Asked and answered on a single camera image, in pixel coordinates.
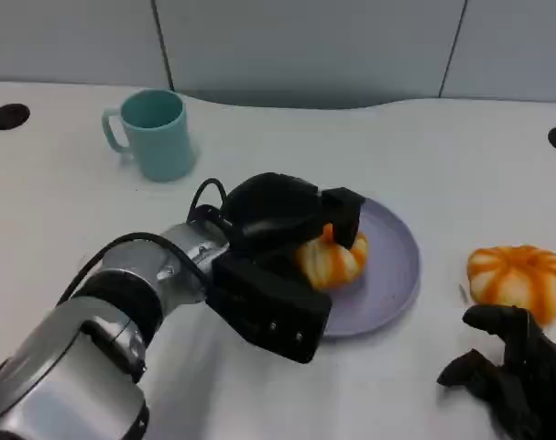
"teal mug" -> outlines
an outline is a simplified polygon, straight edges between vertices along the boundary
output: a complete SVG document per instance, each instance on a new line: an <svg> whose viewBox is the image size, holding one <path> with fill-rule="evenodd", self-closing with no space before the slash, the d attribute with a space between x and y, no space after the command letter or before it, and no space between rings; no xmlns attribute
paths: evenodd
<svg viewBox="0 0 556 440"><path fill-rule="evenodd" d="M121 119L128 147L114 138L109 122L112 116ZM133 155L143 175L151 181L175 181L194 165L186 107L171 91L144 90L129 96L120 110L105 110L103 131L111 148Z"/></svg>

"mug handle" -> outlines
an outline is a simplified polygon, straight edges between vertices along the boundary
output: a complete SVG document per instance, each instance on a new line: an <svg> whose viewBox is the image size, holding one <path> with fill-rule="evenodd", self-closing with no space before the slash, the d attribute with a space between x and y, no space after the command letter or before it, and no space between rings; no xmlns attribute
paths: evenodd
<svg viewBox="0 0 556 440"><path fill-rule="evenodd" d="M129 147L123 147L121 144L119 144L116 141L116 138L114 137L113 129L111 128L111 123L109 122L109 118L111 118L112 116L121 117L119 115L119 111L113 108L109 108L103 111L103 132L104 135L106 136L106 140L108 141L111 148L115 150L117 153L121 153L121 154L128 153L130 151Z"/></svg>

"small pumpkin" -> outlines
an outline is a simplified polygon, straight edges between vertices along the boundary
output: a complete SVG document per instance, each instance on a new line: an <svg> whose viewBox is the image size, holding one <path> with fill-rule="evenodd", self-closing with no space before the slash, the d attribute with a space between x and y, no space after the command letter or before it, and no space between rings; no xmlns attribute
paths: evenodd
<svg viewBox="0 0 556 440"><path fill-rule="evenodd" d="M477 303L516 305L547 325L556 317L556 254L533 246L477 249L467 263Z"/></svg>
<svg viewBox="0 0 556 440"><path fill-rule="evenodd" d="M367 262L369 245L365 234L359 232L351 249L334 241L333 225L328 224L322 235L302 245L296 261L316 290L339 287L355 280Z"/></svg>

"white table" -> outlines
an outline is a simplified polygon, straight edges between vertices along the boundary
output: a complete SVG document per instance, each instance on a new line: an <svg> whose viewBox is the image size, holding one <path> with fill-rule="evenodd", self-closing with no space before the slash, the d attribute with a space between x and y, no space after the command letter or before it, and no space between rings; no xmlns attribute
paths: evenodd
<svg viewBox="0 0 556 440"><path fill-rule="evenodd" d="M519 243L556 251L556 150L546 139L556 104L320 111L186 98L200 160L189 177L156 184L120 162L100 127L103 109L134 90L0 82L0 105L31 109L24 126L0 132L0 361L107 241L182 221L207 177L231 189L279 171L347 186L400 215L421 249L420 297L377 334L324 344L308 366L241 341L201 304L179 309L148 351L148 438L495 438L483 405L445 396L435 380L471 347L500 359L495 338L461 323L469 253Z"/></svg>

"gray wall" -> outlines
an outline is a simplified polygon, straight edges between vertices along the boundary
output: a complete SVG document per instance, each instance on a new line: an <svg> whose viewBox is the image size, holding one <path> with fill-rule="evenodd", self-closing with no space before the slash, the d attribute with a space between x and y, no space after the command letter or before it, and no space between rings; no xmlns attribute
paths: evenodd
<svg viewBox="0 0 556 440"><path fill-rule="evenodd" d="M442 96L556 102L556 0L469 0Z"/></svg>
<svg viewBox="0 0 556 440"><path fill-rule="evenodd" d="M167 87L148 0L0 0L0 80Z"/></svg>
<svg viewBox="0 0 556 440"><path fill-rule="evenodd" d="M556 0L468 0L457 37L464 1L0 0L0 80L173 80L242 105L556 102Z"/></svg>
<svg viewBox="0 0 556 440"><path fill-rule="evenodd" d="M175 88L246 105L438 96L463 0L157 0Z"/></svg>

